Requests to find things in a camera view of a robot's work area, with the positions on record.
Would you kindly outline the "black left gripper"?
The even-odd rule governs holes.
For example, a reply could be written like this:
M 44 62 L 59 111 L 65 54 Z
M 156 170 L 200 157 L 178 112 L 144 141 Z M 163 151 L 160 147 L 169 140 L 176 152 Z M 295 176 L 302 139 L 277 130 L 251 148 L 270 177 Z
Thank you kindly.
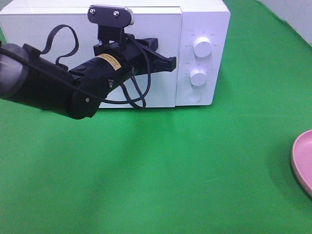
M 157 72 L 172 72 L 176 68 L 176 57 L 166 58 L 155 52 L 157 38 L 136 39 L 133 34 L 125 34 L 125 46 L 116 42 L 94 46 L 96 58 L 103 64 L 104 75 L 108 80 L 124 82 L 131 75 L 144 75 Z

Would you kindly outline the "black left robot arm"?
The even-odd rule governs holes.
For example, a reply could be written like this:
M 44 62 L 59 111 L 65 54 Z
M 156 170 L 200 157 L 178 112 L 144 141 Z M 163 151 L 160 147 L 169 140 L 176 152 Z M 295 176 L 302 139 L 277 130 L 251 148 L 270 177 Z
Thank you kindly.
M 139 109 L 146 91 L 131 98 L 125 81 L 137 75 L 171 72 L 176 58 L 156 52 L 155 38 L 135 39 L 128 35 L 122 50 L 117 43 L 99 46 L 94 58 L 68 70 L 45 60 L 40 51 L 28 44 L 7 43 L 0 48 L 0 97 L 4 100 L 48 110 L 73 119 L 92 117 L 107 96 L 121 88 L 124 99 Z

